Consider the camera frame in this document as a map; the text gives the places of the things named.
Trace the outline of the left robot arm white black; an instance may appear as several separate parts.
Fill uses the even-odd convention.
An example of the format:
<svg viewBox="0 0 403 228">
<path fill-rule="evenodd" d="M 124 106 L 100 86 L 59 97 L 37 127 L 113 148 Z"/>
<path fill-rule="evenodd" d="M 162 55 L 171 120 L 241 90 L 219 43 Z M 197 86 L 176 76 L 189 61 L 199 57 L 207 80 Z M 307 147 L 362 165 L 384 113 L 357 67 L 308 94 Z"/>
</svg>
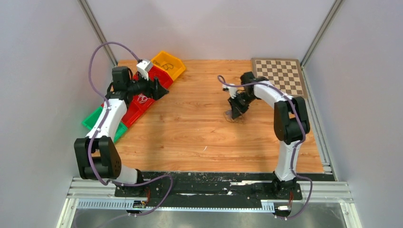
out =
<svg viewBox="0 0 403 228">
<path fill-rule="evenodd" d="M 169 91 L 156 77 L 150 79 L 139 75 L 133 79 L 132 75 L 126 66 L 112 69 L 113 81 L 104 96 L 102 112 L 91 131 L 84 138 L 75 140 L 74 150 L 82 179 L 127 186 L 129 193 L 139 197 L 145 191 L 141 172 L 122 164 L 114 144 L 115 134 L 134 96 L 143 94 L 159 100 Z"/>
</svg>

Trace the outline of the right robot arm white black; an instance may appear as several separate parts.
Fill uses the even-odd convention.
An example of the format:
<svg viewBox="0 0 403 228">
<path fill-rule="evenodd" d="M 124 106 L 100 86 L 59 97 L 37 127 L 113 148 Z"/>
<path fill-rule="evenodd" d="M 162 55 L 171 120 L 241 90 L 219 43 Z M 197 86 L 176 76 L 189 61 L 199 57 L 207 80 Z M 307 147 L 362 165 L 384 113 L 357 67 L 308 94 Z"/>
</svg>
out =
<svg viewBox="0 0 403 228">
<path fill-rule="evenodd" d="M 305 99 L 292 97 L 276 88 L 267 78 L 255 77 L 246 72 L 241 84 L 227 84 L 221 77 L 222 89 L 228 91 L 231 107 L 229 116 L 235 120 L 249 109 L 251 102 L 262 100 L 273 108 L 273 128 L 279 141 L 279 158 L 274 170 L 275 178 L 271 192 L 277 198 L 284 198 L 297 185 L 295 167 L 301 144 L 310 132 L 309 117 Z"/>
</svg>

